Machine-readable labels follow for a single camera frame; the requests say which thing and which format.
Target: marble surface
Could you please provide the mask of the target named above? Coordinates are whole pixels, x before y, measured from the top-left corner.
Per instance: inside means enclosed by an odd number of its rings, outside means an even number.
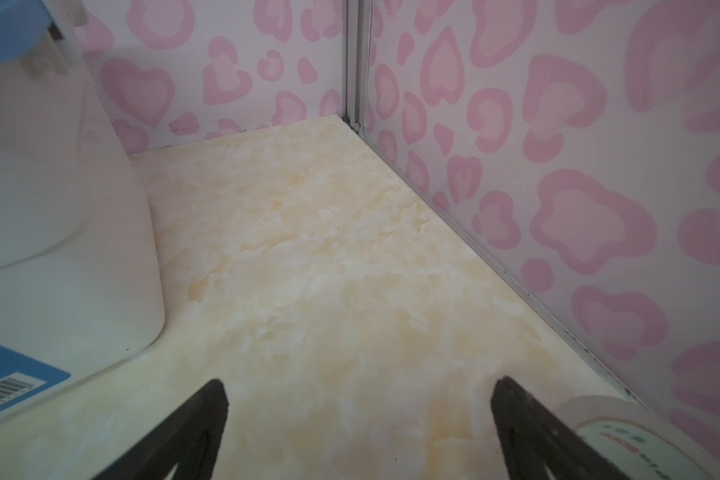
[[[502,478],[511,375],[615,396],[336,116],[133,156],[166,326],[0,424],[0,478],[89,478],[212,378],[214,478]]]

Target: beige marble countertop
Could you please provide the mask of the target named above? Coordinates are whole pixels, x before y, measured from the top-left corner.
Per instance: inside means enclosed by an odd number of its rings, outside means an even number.
[[[615,395],[336,116],[133,159],[165,329],[1,423],[0,478],[90,478],[212,378],[214,478],[502,478],[498,378]]]

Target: blue label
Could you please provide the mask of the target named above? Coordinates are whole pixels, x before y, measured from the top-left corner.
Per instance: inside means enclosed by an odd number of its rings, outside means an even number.
[[[19,381],[12,383],[10,378],[12,378],[11,376],[16,373],[20,375],[15,376],[15,378],[19,380],[23,379],[23,382]],[[4,346],[0,346],[0,380],[5,379],[6,381],[6,387],[2,387],[0,385],[0,396],[13,391],[13,388],[16,387],[17,384],[19,384],[18,386],[28,384],[27,380],[22,376],[39,380],[39,382],[35,382],[36,384],[41,382],[44,383],[42,385],[34,386],[34,388],[26,393],[22,393],[7,401],[0,400],[2,401],[2,403],[0,403],[0,412],[70,378],[70,374],[67,372],[39,362],[38,360],[31,359],[26,355],[21,355],[19,352],[14,352]]]

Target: pink leopard print wall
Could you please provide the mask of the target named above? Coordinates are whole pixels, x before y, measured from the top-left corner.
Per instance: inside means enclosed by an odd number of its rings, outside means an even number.
[[[375,0],[365,134],[720,459],[720,0]]]
[[[77,29],[129,154],[340,113],[340,0],[86,1]]]

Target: wallpaper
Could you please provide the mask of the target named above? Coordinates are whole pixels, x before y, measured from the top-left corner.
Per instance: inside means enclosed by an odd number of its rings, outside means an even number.
[[[365,134],[720,459],[720,0],[375,0]]]
[[[77,37],[129,154],[342,111],[340,0],[85,5]]]

